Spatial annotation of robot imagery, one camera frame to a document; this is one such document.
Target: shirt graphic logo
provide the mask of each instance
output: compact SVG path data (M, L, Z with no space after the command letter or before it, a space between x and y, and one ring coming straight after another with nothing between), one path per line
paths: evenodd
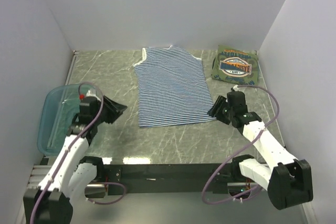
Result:
M238 57L232 57L221 60L219 69L228 76L244 77L251 74L252 65Z

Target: gray marble surface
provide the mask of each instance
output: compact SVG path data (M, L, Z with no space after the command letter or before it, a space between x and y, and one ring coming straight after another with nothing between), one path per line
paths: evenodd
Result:
M213 100L226 96L233 84L213 80L211 66L216 50L189 50L203 60L206 82ZM79 51L69 83L94 82L112 100L128 106L113 124L102 124L87 155L112 160L112 163L219 163L240 149L247 140L231 125L219 121L183 126L139 128L138 84L133 64L141 60L140 50ZM259 85L265 86L262 74ZM246 88L250 111L255 111L267 122L274 116L269 97L261 90ZM277 123L270 132L283 145ZM242 154L251 154L260 162L262 157L254 147Z

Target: blue and white striped tank top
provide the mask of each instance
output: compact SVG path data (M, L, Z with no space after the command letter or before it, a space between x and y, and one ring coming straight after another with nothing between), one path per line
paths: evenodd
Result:
M177 47L143 48L134 64L139 85L139 127L201 123L213 101L202 60Z

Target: cable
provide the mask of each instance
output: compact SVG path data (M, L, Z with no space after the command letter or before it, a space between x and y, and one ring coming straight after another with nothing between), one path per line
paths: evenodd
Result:
M274 121L277 119L277 117L278 117L278 115L279 115L280 107L279 107L279 103L278 103L277 99L275 98L275 96L274 96L271 92L269 92L267 89L265 89L265 88L263 88L263 87L260 87L260 86L252 86L252 85L238 85L238 88L243 88L243 87L251 87L251 88L262 89L262 90L264 90L265 92L267 92L267 93L273 98L274 103L276 104L276 107L277 107L277 111L276 111L276 113L275 113L275 116L274 116L271 120L269 120L269 122L267 122L267 123L265 124L265 128L268 127L272 122L274 122ZM255 186L255 187L253 187L253 188L251 188L251 189L249 189L249 190L246 190L246 191L244 191L244 192L242 192L242 193L239 193L239 194L237 194L237 195L235 195L235 196L232 196L232 197L229 197L229 198L226 198L226 199L223 199L223 200L215 201L215 202L210 202L210 201L208 201L208 200L205 198L206 191L207 191L207 189L208 189L210 183L212 182L212 180L213 180L213 179L215 178L215 176L217 175L217 173L218 173L218 172L219 172L219 171L220 171L220 170L221 170L221 169L222 169L222 168L223 168L223 167L224 167L224 166L225 166L225 165L226 165L232 158L234 158L235 156L237 156L239 153L243 152L244 150L248 149L248 148L251 147L256 141L258 141L258 139L261 137L262 133L264 132L265 128L264 128L263 130L261 130L261 131L258 133L258 135L256 136L256 138L255 138L252 142L248 143L248 144L245 145L243 148L237 150L234 154L232 154L231 156L227 157L227 158L224 160L224 162L222 162L222 163L218 166L218 168L217 168L217 169L214 171L214 173L210 176L209 180L205 183L205 186L204 186L204 188L203 188L203 190L202 190L202 201L203 201L204 203L206 203L206 204L208 204L208 205L218 205L218 204L221 204L221 203L224 203L224 202L227 202L227 201L236 199L236 198L238 198L239 196L244 195L244 194L246 194L246 193L249 193L249 192L251 192L251 191L253 191L253 190L255 190L255 189L257 189L257 188L259 187L259 186Z
M94 84L91 83L91 82L82 82L82 83L79 85L79 87L78 87L78 93L79 93L79 94L80 94L80 88L81 88L81 86L84 85L84 84L88 84L88 85L94 87L96 91L99 91L99 92L100 92L100 94L101 94L101 98L100 98L100 100L101 100L100 108L99 108L99 110L98 110L97 115L94 117L94 119L93 119L93 120L92 120L92 121L91 121L91 122L90 122L90 123L89 123L89 124L88 124L88 125L87 125L87 126L86 126L86 127L85 127L85 128L84 128L84 129L83 129L83 130L82 130L82 131L75 137L75 138L74 138L74 140L69 144L68 149L64 151L64 154L63 154L63 156L62 156L62 158L61 158L59 164L57 165L57 167L56 167L54 173L51 175L51 178L50 178L50 180L48 181L46 187L43 189L43 191L41 192L41 194L39 195L39 197L37 198L37 200L36 200L36 202L35 202L35 205L34 205L34 207L33 207L33 210L32 210L31 216L30 216L30 221L29 221L30 224L34 224L34 220L35 220L35 215L36 215L36 212L37 212L37 208L38 208L39 204L41 203L44 194L46 194L46 192L48 191L50 185L53 183L53 181L54 181L54 179L55 179L57 173L59 172L60 168L62 167L62 164L64 163L64 160L66 159L66 157L67 157L68 153L70 152L72 146L77 142L77 140L78 140L78 139L79 139L79 138L80 138L80 137L81 137L81 136L82 136L88 129L90 129L90 128L92 127L92 125L93 125L93 124L96 122L96 120L99 118L99 116L100 116L100 114L101 114L101 112L102 112L102 110L103 110L103 105L104 105L103 100L104 100L104 96L103 96L103 93L101 92L101 90L100 90L96 85L94 85ZM119 186L121 186L121 187L124 188L124 194L126 194L126 190L125 190L126 188L125 188L125 186L122 185L122 184L119 184Z
M104 183L99 183L99 184L120 186L123 189L123 193L118 199L116 199L114 201L111 201L111 202L97 202L97 201L94 201L92 199L88 199L89 202L92 202L92 203L97 204L97 205L111 205L111 204L114 204L114 203L117 203L117 202L121 201L121 199L123 197L125 197L125 195L126 195L127 190L126 190L126 187L123 184L114 183L114 182L104 182Z

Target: teal plastic container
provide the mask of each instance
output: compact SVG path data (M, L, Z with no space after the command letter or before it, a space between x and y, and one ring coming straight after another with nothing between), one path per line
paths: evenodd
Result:
M44 102L37 147L47 156L57 156L63 146L72 119L79 112L79 84L61 86L51 90ZM81 93L86 94L89 85L82 85Z

